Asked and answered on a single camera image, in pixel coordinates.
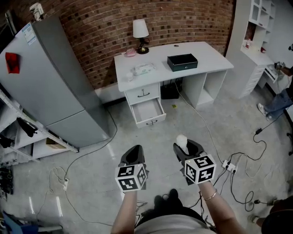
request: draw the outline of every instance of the open drawer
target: open drawer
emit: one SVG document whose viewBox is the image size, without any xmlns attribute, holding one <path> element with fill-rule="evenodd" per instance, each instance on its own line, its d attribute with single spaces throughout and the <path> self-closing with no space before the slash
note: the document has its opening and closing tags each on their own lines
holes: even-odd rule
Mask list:
<svg viewBox="0 0 293 234">
<path fill-rule="evenodd" d="M 166 118 L 158 98 L 131 105 L 130 108 L 138 128 L 154 125 Z"/>
</svg>

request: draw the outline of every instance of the white baseboard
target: white baseboard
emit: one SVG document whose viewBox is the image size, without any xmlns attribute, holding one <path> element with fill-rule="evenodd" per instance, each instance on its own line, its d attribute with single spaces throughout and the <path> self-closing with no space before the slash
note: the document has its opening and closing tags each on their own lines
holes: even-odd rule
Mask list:
<svg viewBox="0 0 293 234">
<path fill-rule="evenodd" d="M 101 99 L 102 103 L 107 103 L 125 97 L 124 92 L 119 91 L 117 83 L 97 89 L 95 92 Z"/>
</svg>

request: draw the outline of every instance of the fiducial marker cube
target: fiducial marker cube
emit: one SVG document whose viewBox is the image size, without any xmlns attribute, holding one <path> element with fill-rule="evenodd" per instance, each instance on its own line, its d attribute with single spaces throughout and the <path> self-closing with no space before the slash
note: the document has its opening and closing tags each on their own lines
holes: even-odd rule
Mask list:
<svg viewBox="0 0 293 234">
<path fill-rule="evenodd" d="M 122 192 L 140 190 L 147 179 L 143 164 L 116 167 L 115 180 Z"/>
<path fill-rule="evenodd" d="M 211 181 L 215 172 L 216 162 L 210 154 L 185 161 L 184 174 L 196 184 Z"/>
</svg>

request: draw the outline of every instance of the refrigerator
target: refrigerator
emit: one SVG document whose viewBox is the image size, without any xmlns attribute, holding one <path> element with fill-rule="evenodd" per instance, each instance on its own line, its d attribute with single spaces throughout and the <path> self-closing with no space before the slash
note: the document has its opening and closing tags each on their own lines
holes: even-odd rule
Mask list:
<svg viewBox="0 0 293 234">
<path fill-rule="evenodd" d="M 17 54 L 19 74 L 5 53 Z M 57 16 L 23 27 L 0 54 L 0 83 L 26 112 L 76 147 L 109 138 L 104 107 Z"/>
</svg>

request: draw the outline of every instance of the forearm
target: forearm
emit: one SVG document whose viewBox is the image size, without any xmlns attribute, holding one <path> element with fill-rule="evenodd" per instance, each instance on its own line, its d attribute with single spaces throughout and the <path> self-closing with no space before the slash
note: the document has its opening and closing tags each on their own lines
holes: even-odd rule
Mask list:
<svg viewBox="0 0 293 234">
<path fill-rule="evenodd" d="M 136 223 L 137 191 L 126 192 L 112 227 L 112 234 L 132 234 Z"/>
<path fill-rule="evenodd" d="M 287 68 L 287 67 L 281 67 L 281 71 L 285 74 L 285 75 L 287 75 L 287 76 L 291 76 L 291 75 L 293 75 L 293 74 L 291 74 L 291 72 L 290 72 L 290 68 Z"/>
<path fill-rule="evenodd" d="M 199 188 L 204 199 L 208 199 L 216 191 L 210 182 L 199 184 Z M 231 207 L 218 193 L 216 193 L 212 199 L 206 201 L 206 205 L 215 224 L 235 218 L 235 214 Z"/>
</svg>

